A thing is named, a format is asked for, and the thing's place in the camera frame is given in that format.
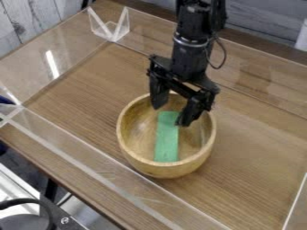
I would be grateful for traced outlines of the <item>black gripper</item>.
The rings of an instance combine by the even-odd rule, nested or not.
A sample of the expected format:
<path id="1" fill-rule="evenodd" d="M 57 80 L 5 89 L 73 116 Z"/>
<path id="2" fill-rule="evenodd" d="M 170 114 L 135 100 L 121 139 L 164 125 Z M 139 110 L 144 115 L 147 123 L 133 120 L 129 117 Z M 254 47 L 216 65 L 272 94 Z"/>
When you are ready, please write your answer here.
<path id="1" fill-rule="evenodd" d="M 175 124 L 188 127 L 203 111 L 211 111 L 219 87 L 207 76 L 216 34 L 188 40 L 174 34 L 171 57 L 151 55 L 148 67 L 150 100 L 155 110 L 166 105 L 171 91 L 187 100 Z"/>

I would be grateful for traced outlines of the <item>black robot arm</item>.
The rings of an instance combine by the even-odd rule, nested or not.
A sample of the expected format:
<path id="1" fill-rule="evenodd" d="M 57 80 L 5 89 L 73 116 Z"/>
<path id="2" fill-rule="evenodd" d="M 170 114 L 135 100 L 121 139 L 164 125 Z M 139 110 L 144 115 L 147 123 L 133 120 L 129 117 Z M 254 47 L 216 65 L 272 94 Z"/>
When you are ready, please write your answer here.
<path id="1" fill-rule="evenodd" d="M 175 124 L 188 127 L 203 111 L 211 111 L 220 89 L 207 76 L 210 56 L 227 21 L 226 0 L 176 0 L 178 24 L 171 57 L 150 56 L 150 100 L 154 109 L 166 105 L 171 91 L 187 99 Z"/>

